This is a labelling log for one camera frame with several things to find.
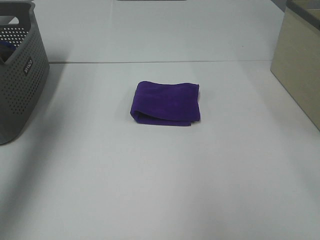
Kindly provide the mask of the purple microfiber towel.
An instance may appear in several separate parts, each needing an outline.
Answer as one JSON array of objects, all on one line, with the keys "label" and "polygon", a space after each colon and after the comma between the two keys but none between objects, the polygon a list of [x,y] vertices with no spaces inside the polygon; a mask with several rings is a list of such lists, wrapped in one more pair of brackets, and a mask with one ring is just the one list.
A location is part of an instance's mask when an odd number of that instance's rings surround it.
[{"label": "purple microfiber towel", "polygon": [[190,126],[201,120],[199,89],[194,83],[141,81],[134,93],[130,115],[139,124]]}]

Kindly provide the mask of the grey perforated plastic basket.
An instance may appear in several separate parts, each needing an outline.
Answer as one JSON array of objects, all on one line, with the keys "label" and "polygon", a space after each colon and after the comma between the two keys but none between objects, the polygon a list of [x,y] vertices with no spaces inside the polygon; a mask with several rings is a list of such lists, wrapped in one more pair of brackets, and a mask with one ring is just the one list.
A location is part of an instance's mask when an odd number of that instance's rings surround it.
[{"label": "grey perforated plastic basket", "polygon": [[29,120],[48,78],[50,65],[30,1],[1,1],[0,15],[15,24],[0,26],[0,42],[15,45],[6,62],[0,59],[0,143],[13,141]]}]

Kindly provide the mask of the beige plastic storage box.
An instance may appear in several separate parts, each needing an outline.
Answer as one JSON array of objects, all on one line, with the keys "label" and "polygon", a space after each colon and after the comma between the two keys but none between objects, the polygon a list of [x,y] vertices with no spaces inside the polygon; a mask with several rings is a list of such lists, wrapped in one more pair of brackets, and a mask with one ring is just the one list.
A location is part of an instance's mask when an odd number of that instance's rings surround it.
[{"label": "beige plastic storage box", "polygon": [[288,0],[271,72],[311,122],[320,126],[320,2]]}]

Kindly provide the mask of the blue cloth in basket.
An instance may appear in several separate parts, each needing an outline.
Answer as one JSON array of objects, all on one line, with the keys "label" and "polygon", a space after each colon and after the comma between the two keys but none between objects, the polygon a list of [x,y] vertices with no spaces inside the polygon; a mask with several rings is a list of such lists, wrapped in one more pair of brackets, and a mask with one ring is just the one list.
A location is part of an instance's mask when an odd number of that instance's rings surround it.
[{"label": "blue cloth in basket", "polygon": [[1,41],[0,42],[0,58],[3,62],[6,62],[9,57],[16,50],[16,46],[11,44],[10,42]]}]

